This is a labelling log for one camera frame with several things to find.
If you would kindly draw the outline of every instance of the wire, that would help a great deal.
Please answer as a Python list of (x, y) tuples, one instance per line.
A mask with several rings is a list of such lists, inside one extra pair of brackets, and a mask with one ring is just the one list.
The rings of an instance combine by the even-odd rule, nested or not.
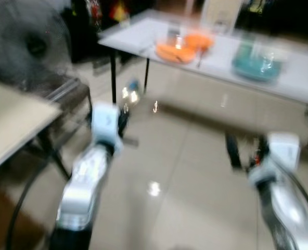
[(15, 223), (17, 220), (17, 217), (19, 215), (21, 206), (24, 202), (24, 199), (30, 189), (30, 187), (32, 186), (32, 184), (34, 183), (34, 181), (36, 180), (36, 178), (40, 175), (40, 173), (47, 167), (48, 163), (50, 162), (51, 158), (53, 156), (55, 156), (58, 151), (61, 149), (61, 147), (66, 144), (72, 137), (73, 135), (76, 133), (76, 131), (79, 129), (79, 127), (81, 126), (81, 124), (78, 124), (70, 133), (66, 134), (64, 137), (62, 137), (62, 139), (60, 139), (60, 141), (57, 143), (57, 145), (55, 146), (54, 149), (52, 149), (46, 156), (45, 160), (39, 165), (39, 167), (36, 169), (36, 171), (34, 172), (33, 175), (31, 175), (29, 181), (26, 183), (22, 194), (19, 198), (19, 201), (14, 209), (13, 215), (11, 217), (9, 226), (8, 226), (8, 230), (7, 230), (7, 235), (6, 235), (6, 250), (11, 250), (11, 244), (12, 244), (12, 236), (13, 236), (13, 231), (14, 231), (14, 227), (15, 227)]

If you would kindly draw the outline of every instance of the orange bowl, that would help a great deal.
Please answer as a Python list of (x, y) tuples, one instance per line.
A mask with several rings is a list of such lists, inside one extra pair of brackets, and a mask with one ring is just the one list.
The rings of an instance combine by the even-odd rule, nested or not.
[(199, 33), (188, 34), (184, 37), (184, 41), (187, 46), (193, 49), (200, 49), (203, 51), (208, 50), (208, 48), (214, 44), (214, 40), (211, 39), (209, 36)]
[(194, 49), (184, 47), (178, 49), (166, 43), (158, 43), (156, 46), (156, 53), (159, 57), (179, 64), (187, 64), (196, 57)]

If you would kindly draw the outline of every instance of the wooden tabletop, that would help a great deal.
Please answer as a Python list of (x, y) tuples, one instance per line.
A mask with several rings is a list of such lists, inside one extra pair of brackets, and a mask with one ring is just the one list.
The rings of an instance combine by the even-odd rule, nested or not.
[(0, 84), (0, 164), (53, 122), (58, 105)]

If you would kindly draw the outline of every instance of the tile floor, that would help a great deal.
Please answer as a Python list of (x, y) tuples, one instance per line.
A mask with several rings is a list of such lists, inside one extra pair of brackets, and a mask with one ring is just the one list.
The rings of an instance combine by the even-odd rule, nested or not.
[[(85, 64), (78, 72), (88, 80), (94, 101), (110, 102), (110, 71), (95, 77)], [(142, 81), (144, 72), (144, 61), (123, 70), (118, 93), (130, 78)], [(153, 113), (156, 100), (159, 109)], [(91, 249), (274, 249), (256, 192), (243, 174), (230, 170), (224, 132), (231, 129), (248, 141), (254, 133), (282, 130), (305, 140), (303, 112), (302, 104), (151, 63), (147, 94), (126, 132), (140, 145), (126, 146), (113, 161)], [(82, 128), (63, 148), (70, 168), (89, 140), (89, 131)], [(302, 155), (298, 176), (308, 191), (308, 152)], [(158, 196), (148, 194), (152, 182), (160, 184)], [(24, 209), (48, 230), (64, 184), (50, 166), (25, 202)], [(8, 189), (17, 199), (22, 187)]]

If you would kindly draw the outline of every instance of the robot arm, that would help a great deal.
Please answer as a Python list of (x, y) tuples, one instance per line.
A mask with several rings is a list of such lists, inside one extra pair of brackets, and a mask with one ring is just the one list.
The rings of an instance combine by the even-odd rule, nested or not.
[[(226, 142), (232, 165), (242, 169), (235, 140), (228, 135)], [(256, 160), (245, 168), (277, 250), (308, 250), (308, 195), (293, 175), (299, 155), (296, 136), (270, 134), (260, 139)]]
[(110, 161), (123, 145), (121, 136), (129, 113), (112, 105), (93, 111), (91, 145), (73, 164), (72, 177), (64, 188), (49, 250), (86, 250)]

